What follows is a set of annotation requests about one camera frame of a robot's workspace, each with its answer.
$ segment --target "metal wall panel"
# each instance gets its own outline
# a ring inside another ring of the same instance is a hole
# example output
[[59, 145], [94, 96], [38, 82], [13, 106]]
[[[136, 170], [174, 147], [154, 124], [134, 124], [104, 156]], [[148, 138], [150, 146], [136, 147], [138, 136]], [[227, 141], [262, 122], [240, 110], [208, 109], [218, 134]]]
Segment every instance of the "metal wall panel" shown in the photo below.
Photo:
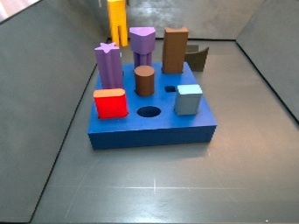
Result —
[[106, 37], [95, 0], [44, 0], [0, 26], [0, 221], [30, 221]]
[[238, 43], [299, 120], [299, 2], [266, 0]]
[[[130, 0], [128, 26], [154, 26], [156, 37], [164, 27], [190, 29], [191, 39], [236, 39], [255, 10], [264, 0]], [[107, 1], [100, 16], [110, 35]]]

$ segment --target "blue base block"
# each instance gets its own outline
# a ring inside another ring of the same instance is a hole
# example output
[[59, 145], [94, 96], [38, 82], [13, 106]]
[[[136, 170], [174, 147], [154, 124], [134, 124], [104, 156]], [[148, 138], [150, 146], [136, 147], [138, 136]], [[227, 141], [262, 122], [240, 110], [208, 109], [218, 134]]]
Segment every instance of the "blue base block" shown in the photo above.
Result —
[[[159, 144], [206, 143], [218, 127], [204, 96], [200, 98], [198, 115], [176, 115], [174, 111], [178, 85], [198, 84], [187, 63], [183, 73], [164, 74], [162, 63], [154, 63], [155, 93], [139, 96], [135, 92], [134, 65], [123, 65], [128, 116], [100, 120], [95, 103], [91, 109], [88, 138], [92, 148], [110, 149]], [[96, 89], [102, 89], [98, 79]], [[144, 108], [140, 116], [136, 111]]]

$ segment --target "gray floor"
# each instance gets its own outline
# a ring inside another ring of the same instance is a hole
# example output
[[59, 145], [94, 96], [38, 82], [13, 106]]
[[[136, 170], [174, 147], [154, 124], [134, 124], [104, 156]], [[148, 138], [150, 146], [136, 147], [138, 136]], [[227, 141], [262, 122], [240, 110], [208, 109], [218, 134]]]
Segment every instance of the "gray floor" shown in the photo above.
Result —
[[[236, 43], [199, 44], [210, 55], [195, 76], [219, 122], [211, 143], [94, 151], [95, 73], [34, 223], [299, 221], [298, 125]], [[132, 61], [128, 48], [123, 57]]]

